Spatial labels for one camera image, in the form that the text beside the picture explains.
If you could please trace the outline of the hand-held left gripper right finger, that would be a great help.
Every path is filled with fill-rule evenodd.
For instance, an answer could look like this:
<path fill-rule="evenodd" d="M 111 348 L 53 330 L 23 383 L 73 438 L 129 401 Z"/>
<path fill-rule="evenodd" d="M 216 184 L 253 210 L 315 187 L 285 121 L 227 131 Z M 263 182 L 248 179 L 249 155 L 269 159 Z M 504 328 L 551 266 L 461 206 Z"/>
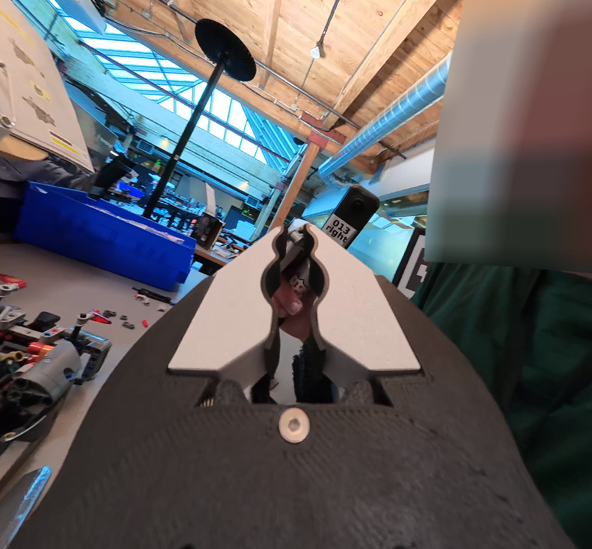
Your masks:
<path fill-rule="evenodd" d="M 312 334 L 324 353 L 324 375 L 344 390 L 357 381 L 420 374 L 420 361 L 374 272 L 315 225 L 303 232 L 308 288 L 316 295 Z"/>

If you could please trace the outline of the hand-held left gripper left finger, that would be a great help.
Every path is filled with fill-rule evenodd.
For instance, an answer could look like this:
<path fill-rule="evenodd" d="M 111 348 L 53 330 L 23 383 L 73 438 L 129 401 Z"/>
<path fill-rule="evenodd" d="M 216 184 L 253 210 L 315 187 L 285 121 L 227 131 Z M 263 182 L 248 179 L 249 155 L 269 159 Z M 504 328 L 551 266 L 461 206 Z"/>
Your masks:
<path fill-rule="evenodd" d="M 281 284 L 285 228 L 262 239 L 220 269 L 178 344 L 171 375 L 232 381 L 255 403 L 275 403 L 270 384 L 279 360 L 279 317 L 272 301 Z"/>

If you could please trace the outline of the lego technic car chassis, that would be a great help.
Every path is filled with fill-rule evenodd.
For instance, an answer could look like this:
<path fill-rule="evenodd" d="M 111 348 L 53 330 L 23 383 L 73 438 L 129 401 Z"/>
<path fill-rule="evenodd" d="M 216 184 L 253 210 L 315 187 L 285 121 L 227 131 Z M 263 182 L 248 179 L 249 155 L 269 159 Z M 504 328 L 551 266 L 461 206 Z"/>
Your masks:
<path fill-rule="evenodd" d="M 51 429 L 70 389 L 93 381 L 112 347 L 85 331 L 88 323 L 112 323 L 98 310 L 81 313 L 70 328 L 47 311 L 27 321 L 23 308 L 6 302 L 26 285 L 1 274 L 1 454 Z"/>

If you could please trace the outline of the grey lego fin assembly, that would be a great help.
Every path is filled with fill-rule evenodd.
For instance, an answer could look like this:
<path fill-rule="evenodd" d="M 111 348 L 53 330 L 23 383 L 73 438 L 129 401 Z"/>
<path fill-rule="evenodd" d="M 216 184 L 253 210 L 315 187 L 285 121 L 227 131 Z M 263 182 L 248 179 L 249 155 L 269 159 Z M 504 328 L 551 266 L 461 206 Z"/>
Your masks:
<path fill-rule="evenodd" d="M 23 475 L 1 500 L 1 548 L 8 548 L 45 488 L 52 469 L 45 465 Z"/>

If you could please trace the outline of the lego instruction booklet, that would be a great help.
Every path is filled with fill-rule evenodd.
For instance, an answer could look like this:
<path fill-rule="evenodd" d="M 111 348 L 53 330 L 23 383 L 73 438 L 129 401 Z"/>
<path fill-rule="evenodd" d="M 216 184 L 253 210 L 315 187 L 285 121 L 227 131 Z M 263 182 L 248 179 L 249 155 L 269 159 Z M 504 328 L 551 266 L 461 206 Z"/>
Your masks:
<path fill-rule="evenodd" d="M 1 115 L 14 136 L 93 170 L 53 55 L 12 0 L 1 0 Z"/>

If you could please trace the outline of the person's right hand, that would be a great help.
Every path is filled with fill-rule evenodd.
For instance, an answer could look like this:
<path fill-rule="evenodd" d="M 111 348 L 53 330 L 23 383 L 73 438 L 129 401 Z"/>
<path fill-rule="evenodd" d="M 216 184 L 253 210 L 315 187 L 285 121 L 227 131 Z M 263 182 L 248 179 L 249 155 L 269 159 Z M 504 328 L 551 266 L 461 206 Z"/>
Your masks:
<path fill-rule="evenodd" d="M 272 296 L 280 329 L 302 344 L 305 343 L 311 336 L 311 318 L 316 300 L 314 291 L 307 291 L 299 297 L 289 282 L 282 278 L 280 286 Z"/>

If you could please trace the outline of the dark cardboard box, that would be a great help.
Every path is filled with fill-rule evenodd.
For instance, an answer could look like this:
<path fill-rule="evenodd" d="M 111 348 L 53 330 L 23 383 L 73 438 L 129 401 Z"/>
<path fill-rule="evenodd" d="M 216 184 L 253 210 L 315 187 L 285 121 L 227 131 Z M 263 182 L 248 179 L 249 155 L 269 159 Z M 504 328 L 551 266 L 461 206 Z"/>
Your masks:
<path fill-rule="evenodd" d="M 191 238 L 196 241 L 196 244 L 205 250 L 211 250 L 222 229 L 225 227 L 225 222 L 219 218 L 203 212 L 198 216 L 195 226 L 191 232 Z"/>

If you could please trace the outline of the clear plastic parts bags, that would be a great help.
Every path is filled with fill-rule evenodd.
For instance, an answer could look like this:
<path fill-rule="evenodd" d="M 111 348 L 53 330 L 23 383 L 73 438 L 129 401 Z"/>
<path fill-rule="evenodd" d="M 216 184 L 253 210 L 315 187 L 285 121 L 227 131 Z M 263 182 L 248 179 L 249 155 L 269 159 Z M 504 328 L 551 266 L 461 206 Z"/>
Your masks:
<path fill-rule="evenodd" d="M 152 226 L 149 226 L 149 225 L 140 223 L 139 221 L 126 219 L 126 218 L 123 218 L 121 216 L 115 216 L 114 214 L 111 214 L 111 213 L 108 213 L 108 215 L 112 216 L 113 218 L 115 218 L 117 220 L 121 220 L 123 222 L 126 222 L 126 223 L 132 225 L 132 226 L 135 226 L 135 227 L 137 227 L 139 229 L 145 230 L 145 231 L 147 231 L 147 232 L 149 232 L 151 234 L 155 234 L 155 235 L 157 235 L 159 237 L 163 237 L 163 238 L 168 239 L 170 241 L 177 242 L 177 243 L 182 243 L 183 242 L 183 238 L 181 238 L 179 236 L 175 236 L 174 234 L 168 234 L 168 233 L 163 232 L 163 231 L 161 231 L 159 229 L 156 229 L 156 228 L 154 228 Z"/>

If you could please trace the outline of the blue plastic parts bin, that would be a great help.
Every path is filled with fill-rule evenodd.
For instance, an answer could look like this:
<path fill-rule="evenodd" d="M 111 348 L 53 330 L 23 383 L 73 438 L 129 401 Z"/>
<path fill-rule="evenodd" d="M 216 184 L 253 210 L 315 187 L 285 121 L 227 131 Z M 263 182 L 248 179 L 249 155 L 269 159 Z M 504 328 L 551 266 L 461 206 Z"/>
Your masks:
<path fill-rule="evenodd" d="M 177 243 L 108 213 L 183 238 Z M 85 192 L 29 182 L 14 236 L 17 240 L 137 282 L 171 291 L 186 281 L 196 241 Z"/>

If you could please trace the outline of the wooden post red bracket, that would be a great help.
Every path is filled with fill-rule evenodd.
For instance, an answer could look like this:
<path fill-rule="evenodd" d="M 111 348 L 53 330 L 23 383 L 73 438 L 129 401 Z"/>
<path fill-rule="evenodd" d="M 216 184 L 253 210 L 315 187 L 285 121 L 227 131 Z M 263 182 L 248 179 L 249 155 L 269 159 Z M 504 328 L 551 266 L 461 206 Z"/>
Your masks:
<path fill-rule="evenodd" d="M 346 141 L 346 137 L 339 131 L 321 131 L 312 132 L 306 141 L 306 146 L 302 156 L 297 159 L 297 167 L 294 174 L 291 177 L 291 181 L 284 192 L 283 198 L 278 205 L 277 211 L 270 222 L 269 230 L 276 227 L 280 227 L 284 224 L 288 217 L 289 212 L 292 209 L 295 199 L 298 196 L 303 183 L 305 182 L 309 170 L 317 157 L 317 155 L 325 149 L 329 142 L 335 142 L 338 145 L 343 145 Z"/>

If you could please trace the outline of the silver ventilation duct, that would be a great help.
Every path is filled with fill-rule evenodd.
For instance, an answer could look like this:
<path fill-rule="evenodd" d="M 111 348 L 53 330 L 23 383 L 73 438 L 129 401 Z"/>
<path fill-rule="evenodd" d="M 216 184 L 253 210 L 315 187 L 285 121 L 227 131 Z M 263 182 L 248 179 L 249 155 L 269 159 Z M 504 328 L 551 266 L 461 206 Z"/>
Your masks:
<path fill-rule="evenodd" d="M 453 51 L 450 51 L 430 71 L 363 126 L 333 158 L 322 163 L 317 172 L 324 183 L 338 187 L 350 185 L 351 181 L 342 180 L 336 175 L 340 168 L 440 101 L 445 93 L 452 56 Z"/>

